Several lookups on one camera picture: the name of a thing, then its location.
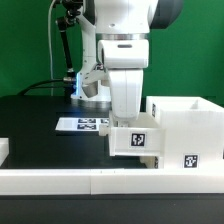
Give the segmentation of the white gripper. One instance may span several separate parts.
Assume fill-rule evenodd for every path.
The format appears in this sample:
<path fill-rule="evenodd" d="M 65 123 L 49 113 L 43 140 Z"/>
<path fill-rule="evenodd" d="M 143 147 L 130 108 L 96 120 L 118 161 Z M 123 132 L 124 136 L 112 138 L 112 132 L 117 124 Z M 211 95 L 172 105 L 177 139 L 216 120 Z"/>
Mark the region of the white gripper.
<path fill-rule="evenodd" d="M 148 67 L 148 41 L 100 40 L 98 59 L 108 75 L 114 119 L 136 120 L 140 111 L 143 69 Z"/>

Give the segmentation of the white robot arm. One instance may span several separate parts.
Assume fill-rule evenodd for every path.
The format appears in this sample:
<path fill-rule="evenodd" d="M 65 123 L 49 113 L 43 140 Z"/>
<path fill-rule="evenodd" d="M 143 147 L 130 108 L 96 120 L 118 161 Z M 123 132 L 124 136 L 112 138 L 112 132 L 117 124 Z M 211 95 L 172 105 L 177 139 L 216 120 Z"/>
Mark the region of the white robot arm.
<path fill-rule="evenodd" d="M 118 122 L 138 118 L 143 70 L 149 64 L 152 29 L 165 29 L 179 16 L 183 0 L 83 0 L 80 17 L 85 86 L 109 81 L 112 114 Z"/>

